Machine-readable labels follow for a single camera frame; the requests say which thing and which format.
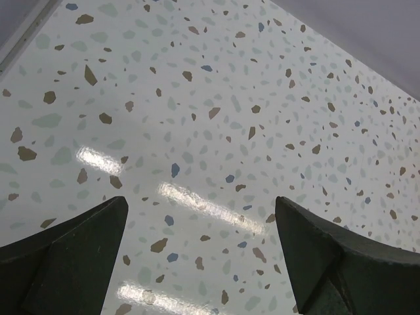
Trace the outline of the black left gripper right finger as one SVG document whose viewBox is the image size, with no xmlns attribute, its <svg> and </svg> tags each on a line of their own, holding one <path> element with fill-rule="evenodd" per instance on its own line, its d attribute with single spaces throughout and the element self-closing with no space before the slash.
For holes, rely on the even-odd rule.
<svg viewBox="0 0 420 315">
<path fill-rule="evenodd" d="M 419 254 L 363 237 L 286 197 L 275 218 L 299 314 L 418 314 Z"/>
</svg>

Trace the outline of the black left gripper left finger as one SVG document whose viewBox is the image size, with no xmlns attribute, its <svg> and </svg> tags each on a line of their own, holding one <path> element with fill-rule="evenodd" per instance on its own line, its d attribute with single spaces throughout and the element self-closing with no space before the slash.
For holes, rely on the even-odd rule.
<svg viewBox="0 0 420 315">
<path fill-rule="evenodd" d="M 100 314 L 127 221 L 113 197 L 1 248 L 2 314 Z"/>
</svg>

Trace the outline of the aluminium table edge rail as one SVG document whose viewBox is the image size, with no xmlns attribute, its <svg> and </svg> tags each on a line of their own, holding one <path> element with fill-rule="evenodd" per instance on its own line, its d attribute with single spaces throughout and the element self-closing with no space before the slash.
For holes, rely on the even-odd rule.
<svg viewBox="0 0 420 315">
<path fill-rule="evenodd" d="M 59 4 L 58 0 L 1 2 L 1 75 L 25 50 Z"/>
</svg>

